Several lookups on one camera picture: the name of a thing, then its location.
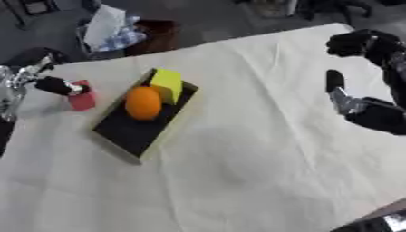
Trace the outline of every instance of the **wooden tray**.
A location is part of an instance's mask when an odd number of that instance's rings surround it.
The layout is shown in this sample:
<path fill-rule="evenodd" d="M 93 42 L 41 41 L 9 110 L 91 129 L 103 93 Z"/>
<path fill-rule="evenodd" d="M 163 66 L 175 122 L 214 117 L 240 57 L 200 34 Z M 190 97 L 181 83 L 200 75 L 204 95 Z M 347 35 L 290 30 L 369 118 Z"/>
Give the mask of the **wooden tray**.
<path fill-rule="evenodd" d="M 129 90 L 136 86 L 148 86 L 155 72 L 156 70 L 148 72 Z M 176 105 L 163 104 L 159 116 L 154 121 L 136 121 L 129 116 L 124 108 L 127 93 L 123 94 L 103 114 L 102 119 L 92 130 L 115 147 L 140 161 L 146 150 L 151 147 L 197 91 L 197 86 L 183 82 L 183 91 L 178 103 Z"/>

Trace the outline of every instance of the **orange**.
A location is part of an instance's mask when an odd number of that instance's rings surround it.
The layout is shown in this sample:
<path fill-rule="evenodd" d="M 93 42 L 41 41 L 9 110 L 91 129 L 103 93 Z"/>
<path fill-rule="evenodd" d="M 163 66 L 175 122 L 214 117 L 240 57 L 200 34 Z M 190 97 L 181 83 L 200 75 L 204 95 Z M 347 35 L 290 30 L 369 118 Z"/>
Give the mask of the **orange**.
<path fill-rule="evenodd" d="M 154 120 L 161 107 L 160 95 L 151 87 L 136 87 L 127 93 L 125 109 L 136 120 Z"/>

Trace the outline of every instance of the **robotic hand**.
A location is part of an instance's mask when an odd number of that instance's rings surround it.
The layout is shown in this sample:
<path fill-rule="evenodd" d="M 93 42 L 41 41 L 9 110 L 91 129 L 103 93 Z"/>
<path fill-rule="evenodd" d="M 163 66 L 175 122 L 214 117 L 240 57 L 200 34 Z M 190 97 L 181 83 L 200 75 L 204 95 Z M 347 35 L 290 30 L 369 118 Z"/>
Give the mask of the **robotic hand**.
<path fill-rule="evenodd" d="M 340 57 L 363 56 L 383 69 L 383 79 L 391 89 L 394 103 L 366 97 L 353 98 L 345 92 L 344 77 L 327 72 L 330 98 L 345 119 L 365 128 L 406 135 L 406 46 L 391 34 L 361 30 L 333 36 L 328 53 Z"/>
<path fill-rule="evenodd" d="M 28 84 L 34 83 L 39 90 L 64 96 L 90 91 L 86 85 L 74 85 L 56 77 L 42 77 L 40 72 L 62 63 L 58 54 L 48 52 L 27 51 L 5 65 L 0 65 L 0 157 L 13 133 L 17 121 L 16 112 L 25 98 Z"/>

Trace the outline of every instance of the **gray floor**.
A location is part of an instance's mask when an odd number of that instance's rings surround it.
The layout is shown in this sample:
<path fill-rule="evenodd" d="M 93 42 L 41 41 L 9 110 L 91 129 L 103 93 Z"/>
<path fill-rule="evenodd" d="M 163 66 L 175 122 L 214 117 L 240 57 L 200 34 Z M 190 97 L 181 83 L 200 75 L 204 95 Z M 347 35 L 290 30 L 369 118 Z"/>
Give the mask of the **gray floor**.
<path fill-rule="evenodd" d="M 397 34 L 406 40 L 406 5 L 384 7 L 374 0 L 365 0 L 375 8 L 371 19 L 355 16 L 356 28 L 375 28 Z M 339 14 L 319 14 L 312 22 L 299 16 L 264 19 L 247 5 L 234 5 L 231 0 L 104 0 L 107 5 L 149 19 L 171 19 L 182 24 L 179 47 L 252 34 L 267 34 L 319 24 L 343 22 Z M 27 31 L 15 28 L 14 19 L 0 11 L 0 62 L 33 46 L 47 46 L 68 53 L 75 61 L 84 57 L 74 37 L 79 19 L 88 14 L 81 9 L 27 18 Z"/>

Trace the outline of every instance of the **white tablecloth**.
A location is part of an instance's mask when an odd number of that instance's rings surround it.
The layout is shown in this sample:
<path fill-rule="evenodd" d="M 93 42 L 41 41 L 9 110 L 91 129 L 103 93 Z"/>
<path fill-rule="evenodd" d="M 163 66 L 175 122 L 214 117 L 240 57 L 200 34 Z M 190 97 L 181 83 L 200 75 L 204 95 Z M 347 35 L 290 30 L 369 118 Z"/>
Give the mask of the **white tablecloth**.
<path fill-rule="evenodd" d="M 357 96 L 390 99 L 361 58 L 325 53 L 341 24 L 209 43 L 169 53 L 72 63 L 98 106 L 69 111 L 31 90 L 0 159 L 7 232 L 324 232 L 404 197 L 402 137 L 344 121 L 324 93 L 337 69 Z M 142 166 L 89 137 L 92 121 L 153 67 L 200 93 Z"/>

